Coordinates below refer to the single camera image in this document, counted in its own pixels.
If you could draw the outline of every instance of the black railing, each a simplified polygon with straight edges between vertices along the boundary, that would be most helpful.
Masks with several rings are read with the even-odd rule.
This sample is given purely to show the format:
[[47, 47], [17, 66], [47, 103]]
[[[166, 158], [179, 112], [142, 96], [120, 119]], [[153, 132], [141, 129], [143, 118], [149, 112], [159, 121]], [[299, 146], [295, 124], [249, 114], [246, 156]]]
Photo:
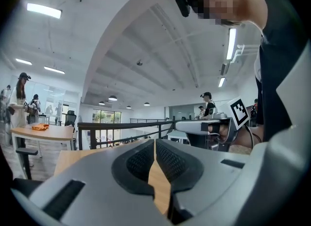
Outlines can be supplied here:
[[[166, 125], [166, 124], [172, 124], [170, 128], [162, 130], [161, 126]], [[134, 137], [128, 137], [124, 139], [117, 139], [117, 140], [112, 140], [112, 141], [102, 141], [102, 142], [97, 142], [96, 141], [96, 130], [115, 130], [115, 129], [132, 129], [132, 128], [140, 128], [140, 127], [150, 127], [150, 126], [157, 126], [159, 128], [158, 131], [149, 133], [149, 134], [144, 134], [144, 135], [139, 135], [139, 136], [134, 136]], [[110, 143], [115, 145], [114, 143], [117, 142], [126, 142], [130, 141], [132, 139], [138, 139], [138, 138], [144, 138], [146, 136], [150, 136], [153, 134], [159, 134], [158, 138], [163, 139], [166, 136], [161, 136], [161, 133], [164, 131], [171, 132], [175, 127], [175, 121], [163, 121], [163, 122], [147, 122], [147, 123], [116, 123], [116, 124], [110, 124], [110, 123], [87, 123], [87, 122], [79, 122], [78, 123], [78, 134], [79, 134], [79, 150], [82, 150], [82, 131], [87, 130], [90, 131], [90, 147], [91, 149], [96, 149], [98, 145], [103, 145], [106, 144], [106, 146]]]
[[131, 118], [130, 119], [130, 123], [148, 123], [148, 122], [165, 122], [165, 119], [135, 119], [135, 118]]

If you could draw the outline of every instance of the wooden tabletop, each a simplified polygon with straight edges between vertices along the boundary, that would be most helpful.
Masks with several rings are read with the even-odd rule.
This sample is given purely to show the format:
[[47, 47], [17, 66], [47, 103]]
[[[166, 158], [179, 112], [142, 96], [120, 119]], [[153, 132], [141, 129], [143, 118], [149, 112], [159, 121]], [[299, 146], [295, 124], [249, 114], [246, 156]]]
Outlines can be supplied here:
[[12, 128], [11, 132], [19, 135], [29, 136], [38, 139], [48, 139], [55, 141], [67, 141], [72, 139], [73, 127], [61, 127], [50, 125], [45, 131], [33, 130], [32, 126], [37, 123], [26, 125], [25, 127]]
[[[73, 163], [77, 162], [81, 158], [97, 153], [100, 151], [111, 151], [111, 147], [94, 149], [94, 150], [83, 150], [83, 151], [61, 151], [58, 157], [54, 175], [61, 173], [64, 169], [71, 166]], [[155, 200], [154, 203], [156, 207], [160, 210], [162, 214], [167, 212], [170, 201], [171, 185], [166, 179], [164, 173], [162, 172], [159, 164], [156, 161], [156, 150], [155, 150], [155, 161], [149, 172], [149, 182], [151, 186], [155, 189]]]

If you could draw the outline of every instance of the black office chair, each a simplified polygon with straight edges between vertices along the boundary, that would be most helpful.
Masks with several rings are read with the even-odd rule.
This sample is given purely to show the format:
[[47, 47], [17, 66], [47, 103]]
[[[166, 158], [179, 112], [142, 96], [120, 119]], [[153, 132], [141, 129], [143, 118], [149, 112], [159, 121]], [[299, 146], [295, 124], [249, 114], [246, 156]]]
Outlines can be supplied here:
[[74, 128], [74, 123], [77, 119], [77, 116], [74, 114], [73, 110], [68, 110], [65, 120], [65, 126], [72, 125]]
[[24, 159], [24, 166], [25, 171], [28, 179], [22, 179], [22, 178], [15, 178], [13, 179], [13, 172], [6, 161], [3, 151], [0, 147], [0, 163], [1, 163], [1, 177], [4, 181], [5, 185], [7, 185], [10, 188], [14, 188], [21, 193], [23, 193], [26, 197], [29, 197], [29, 195], [40, 185], [43, 183], [43, 181], [36, 181], [31, 180], [31, 174], [30, 174], [30, 167], [29, 167], [29, 160], [28, 155], [37, 155], [38, 151], [34, 149], [29, 148], [17, 148], [16, 152], [23, 156]]

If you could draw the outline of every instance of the black rubber pad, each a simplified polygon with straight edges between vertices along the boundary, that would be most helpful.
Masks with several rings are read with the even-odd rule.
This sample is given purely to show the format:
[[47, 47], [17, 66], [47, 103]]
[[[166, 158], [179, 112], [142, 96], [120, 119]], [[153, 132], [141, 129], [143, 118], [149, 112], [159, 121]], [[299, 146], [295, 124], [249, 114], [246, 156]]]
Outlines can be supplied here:
[[230, 160], [230, 159], [224, 159], [220, 163], [228, 165], [228, 166], [240, 168], [240, 169], [242, 169], [244, 167], [244, 165], [245, 165], [244, 163], [237, 162], [237, 161]]
[[78, 196], [85, 183], [71, 180], [58, 194], [43, 208], [43, 211], [52, 218], [59, 220]]
[[154, 198], [154, 188], [148, 185], [154, 159], [154, 140], [151, 139], [117, 157], [112, 163], [112, 175], [127, 192]]
[[156, 140], [156, 160], [171, 184], [171, 193], [191, 189], [204, 171], [197, 158], [161, 139]]

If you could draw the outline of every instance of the fluorescent tube light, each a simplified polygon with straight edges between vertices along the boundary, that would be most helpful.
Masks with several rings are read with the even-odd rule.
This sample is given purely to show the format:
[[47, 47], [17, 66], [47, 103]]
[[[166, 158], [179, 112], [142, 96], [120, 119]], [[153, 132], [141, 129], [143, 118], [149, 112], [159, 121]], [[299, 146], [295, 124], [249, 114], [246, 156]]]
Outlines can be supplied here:
[[224, 81], [225, 81], [225, 78], [222, 77], [222, 78], [220, 79], [220, 82], [219, 82], [218, 87], [221, 87], [221, 86], [224, 84]]
[[25, 61], [25, 60], [21, 60], [21, 59], [18, 59], [16, 58], [16, 61], [20, 62], [20, 63], [23, 63], [23, 64], [26, 64], [26, 65], [33, 65], [31, 62], [29, 61]]
[[50, 71], [54, 71], [54, 72], [57, 72], [57, 73], [61, 73], [61, 74], [65, 74], [63, 71], [61, 71], [61, 70], [56, 70], [56, 69], [52, 69], [52, 68], [50, 68], [50, 67], [44, 67], [44, 69], [46, 69], [46, 70], [50, 70]]
[[228, 45], [227, 60], [232, 58], [236, 35], [237, 35], [237, 29], [231, 28], [229, 30], [229, 45]]
[[60, 11], [60, 10], [50, 8], [47, 6], [33, 4], [33, 3], [27, 4], [27, 10], [31, 11], [31, 12], [36, 12], [36, 13], [52, 16], [54, 18], [60, 18], [60, 16], [62, 15], [62, 11]]

